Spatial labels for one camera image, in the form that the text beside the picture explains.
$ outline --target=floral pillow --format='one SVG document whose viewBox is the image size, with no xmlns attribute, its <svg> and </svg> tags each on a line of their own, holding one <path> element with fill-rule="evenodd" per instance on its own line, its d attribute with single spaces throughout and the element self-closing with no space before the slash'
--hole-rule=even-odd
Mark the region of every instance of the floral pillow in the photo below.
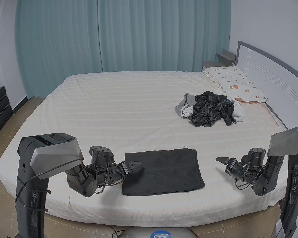
<svg viewBox="0 0 298 238">
<path fill-rule="evenodd" d="M 234 99 L 242 99 L 245 102 L 266 102 L 267 97 L 260 88 L 237 66 L 211 67 L 202 70 L 214 83 L 219 84 L 226 96 Z"/>
</svg>

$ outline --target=mattress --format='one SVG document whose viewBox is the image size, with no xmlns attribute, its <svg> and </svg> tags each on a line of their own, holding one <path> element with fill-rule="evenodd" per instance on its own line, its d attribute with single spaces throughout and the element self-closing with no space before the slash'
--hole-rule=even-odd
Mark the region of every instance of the mattress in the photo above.
<svg viewBox="0 0 298 238">
<path fill-rule="evenodd" d="M 266 209 L 285 196 L 288 158 L 274 191 L 258 197 L 251 188 L 237 190 L 217 156 L 238 160 L 251 148 L 268 149 L 271 135 L 281 132 L 267 108 L 242 103 L 245 122 L 227 126 L 195 127 L 175 113 L 186 92 L 215 91 L 215 84 L 201 72 L 110 72 L 68 77 L 28 117 L 0 159 L 0 179 L 15 194 L 20 139 L 47 133 L 75 136 L 84 163 L 89 148 L 112 150 L 116 163 L 124 153 L 173 150 L 188 146 L 197 150 L 205 187 L 191 192 L 154 196 L 124 196 L 122 185 L 106 187 L 102 194 L 86 198 L 70 189 L 66 174 L 49 180 L 46 208 L 61 218 L 123 226 L 185 227 L 212 223 Z"/>
</svg>

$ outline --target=white wall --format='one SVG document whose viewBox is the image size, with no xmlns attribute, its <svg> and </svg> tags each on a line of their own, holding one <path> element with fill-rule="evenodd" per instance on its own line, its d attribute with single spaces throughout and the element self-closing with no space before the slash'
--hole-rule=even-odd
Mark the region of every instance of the white wall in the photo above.
<svg viewBox="0 0 298 238">
<path fill-rule="evenodd" d="M 0 0 L 0 85 L 6 89 L 12 109 L 25 97 L 15 52 L 17 0 Z"/>
<path fill-rule="evenodd" d="M 298 70 L 298 0 L 231 0 L 229 51 L 241 40 Z"/>
</svg>

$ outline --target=blue fabric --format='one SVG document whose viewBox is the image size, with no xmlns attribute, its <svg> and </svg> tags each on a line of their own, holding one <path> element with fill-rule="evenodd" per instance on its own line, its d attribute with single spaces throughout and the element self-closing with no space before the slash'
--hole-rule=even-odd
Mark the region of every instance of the blue fabric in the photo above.
<svg viewBox="0 0 298 238">
<path fill-rule="evenodd" d="M 200 71 L 230 24 L 231 0 L 19 0 L 15 43 L 30 98 L 74 74 Z"/>
<path fill-rule="evenodd" d="M 68 76 L 102 72 L 97 1 L 18 1 L 15 43 L 28 98 L 47 96 Z"/>
<path fill-rule="evenodd" d="M 228 49 L 230 0 L 100 0 L 103 71 L 201 71 Z"/>
</svg>

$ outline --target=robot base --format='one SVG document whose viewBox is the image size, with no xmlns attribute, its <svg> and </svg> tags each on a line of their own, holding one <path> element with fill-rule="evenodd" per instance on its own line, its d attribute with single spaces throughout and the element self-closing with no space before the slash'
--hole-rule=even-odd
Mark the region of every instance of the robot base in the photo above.
<svg viewBox="0 0 298 238">
<path fill-rule="evenodd" d="M 122 232 L 118 238 L 198 238 L 186 227 L 154 228 L 132 227 Z"/>
</svg>

